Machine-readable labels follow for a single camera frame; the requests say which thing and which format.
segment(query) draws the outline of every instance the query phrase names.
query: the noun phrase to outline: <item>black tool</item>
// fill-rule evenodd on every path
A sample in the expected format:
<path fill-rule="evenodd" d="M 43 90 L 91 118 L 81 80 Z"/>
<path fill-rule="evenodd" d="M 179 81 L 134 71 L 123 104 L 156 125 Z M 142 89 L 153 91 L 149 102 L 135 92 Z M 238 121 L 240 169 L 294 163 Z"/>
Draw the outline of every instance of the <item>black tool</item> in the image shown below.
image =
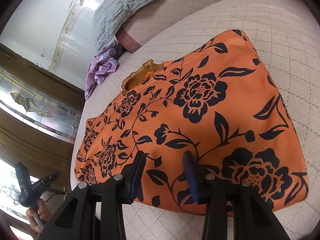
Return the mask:
<path fill-rule="evenodd" d="M 133 163 L 106 182 L 80 182 L 36 240 L 126 240 L 122 204 L 137 197 L 145 165 L 146 155 L 139 151 Z M 95 217 L 97 202 L 102 202 L 101 221 Z"/>
<path fill-rule="evenodd" d="M 28 168 L 21 162 L 15 165 L 16 175 L 21 189 L 19 196 L 19 202 L 22 206 L 32 208 L 38 213 L 38 201 L 40 196 L 51 186 L 51 184 L 57 180 L 60 176 L 59 171 L 55 171 L 50 176 L 44 177 L 38 180 L 36 183 L 31 184 L 30 174 Z M 36 222 L 41 229 L 44 228 L 46 222 L 39 217 L 35 218 Z"/>
<path fill-rule="evenodd" d="M 227 239 L 227 201 L 233 206 L 234 240 L 290 240 L 274 213 L 250 183 L 233 184 L 194 161 L 190 151 L 183 167 L 192 198 L 207 204 L 201 240 Z"/>

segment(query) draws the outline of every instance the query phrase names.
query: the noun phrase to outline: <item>white wall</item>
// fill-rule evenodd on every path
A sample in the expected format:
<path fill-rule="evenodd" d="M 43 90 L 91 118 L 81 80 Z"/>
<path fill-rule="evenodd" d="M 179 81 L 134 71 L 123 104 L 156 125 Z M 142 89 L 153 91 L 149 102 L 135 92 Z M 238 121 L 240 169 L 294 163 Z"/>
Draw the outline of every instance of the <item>white wall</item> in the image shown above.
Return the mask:
<path fill-rule="evenodd" d="M 0 36 L 0 42 L 48 69 L 64 22 L 77 0 L 23 0 Z"/>
<path fill-rule="evenodd" d="M 0 42 L 84 90 L 87 69 L 95 56 L 93 15 L 103 1 L 85 0 L 82 4 L 80 0 L 23 0 L 0 35 Z M 72 25 L 61 42 L 59 36 L 70 19 Z M 62 48 L 59 57 L 56 48 Z"/>

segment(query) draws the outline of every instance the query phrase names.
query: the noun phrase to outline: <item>finger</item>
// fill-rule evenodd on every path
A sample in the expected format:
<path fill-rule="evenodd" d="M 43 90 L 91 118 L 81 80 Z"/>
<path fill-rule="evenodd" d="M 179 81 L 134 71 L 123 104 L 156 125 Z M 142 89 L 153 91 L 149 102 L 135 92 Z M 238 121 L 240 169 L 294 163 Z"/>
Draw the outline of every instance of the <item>finger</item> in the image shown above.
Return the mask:
<path fill-rule="evenodd" d="M 40 218 L 44 221 L 48 221 L 51 218 L 51 212 L 48 211 L 40 215 Z"/>
<path fill-rule="evenodd" d="M 29 208 L 26 211 L 26 215 L 27 215 L 27 217 L 37 217 L 38 216 L 38 214 L 31 208 Z"/>
<path fill-rule="evenodd" d="M 33 231 L 36 231 L 37 233 L 41 233 L 41 228 L 38 224 L 36 226 L 31 226 L 31 228 Z"/>
<path fill-rule="evenodd" d="M 34 231 L 36 231 L 38 224 L 37 224 L 37 222 L 36 222 L 36 220 L 35 220 L 35 217 L 32 216 L 32 215 L 30 215 L 30 212 L 26 212 L 26 214 L 27 214 L 27 218 L 28 218 L 28 220 L 29 220 L 29 222 L 30 222 L 31 228 L 32 228 Z"/>
<path fill-rule="evenodd" d="M 44 214 L 48 211 L 48 207 L 46 206 L 46 204 L 40 204 L 39 209 L 38 209 L 38 214 Z"/>

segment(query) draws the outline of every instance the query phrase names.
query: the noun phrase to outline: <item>mattress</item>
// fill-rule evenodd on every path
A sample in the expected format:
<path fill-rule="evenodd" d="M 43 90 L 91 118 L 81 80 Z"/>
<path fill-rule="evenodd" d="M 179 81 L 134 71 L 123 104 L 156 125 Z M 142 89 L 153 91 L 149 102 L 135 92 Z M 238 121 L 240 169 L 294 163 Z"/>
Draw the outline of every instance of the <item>mattress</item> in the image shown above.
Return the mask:
<path fill-rule="evenodd" d="M 160 63 L 180 58 L 228 29 L 246 32 L 295 125 L 307 164 L 309 196 L 275 214 L 291 239 L 303 239 L 320 219 L 320 26 L 298 0 L 223 0 L 172 25 L 134 54 L 123 54 L 119 69 L 97 86 L 84 106 L 71 164 L 71 186 L 78 183 L 74 162 L 85 121 L 103 112 L 120 92 L 122 80 L 148 59 Z M 201 239 L 203 217 L 136 202 L 124 205 L 123 210 L 128 239 Z M 228 239 L 233 239 L 232 228 L 229 219 Z"/>

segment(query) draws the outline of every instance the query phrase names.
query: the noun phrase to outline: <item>orange fabric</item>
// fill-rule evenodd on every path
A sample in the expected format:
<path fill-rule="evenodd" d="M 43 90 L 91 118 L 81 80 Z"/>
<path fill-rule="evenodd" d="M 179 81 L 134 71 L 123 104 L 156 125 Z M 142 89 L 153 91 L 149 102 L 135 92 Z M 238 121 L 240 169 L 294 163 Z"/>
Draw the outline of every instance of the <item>orange fabric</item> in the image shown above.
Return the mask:
<path fill-rule="evenodd" d="M 120 93 L 87 120 L 75 175 L 104 182 L 147 154 L 138 200 L 205 213 L 190 196 L 185 151 L 214 175 L 248 180 L 274 211 L 302 201 L 308 178 L 281 95 L 244 32 L 229 30 Z"/>

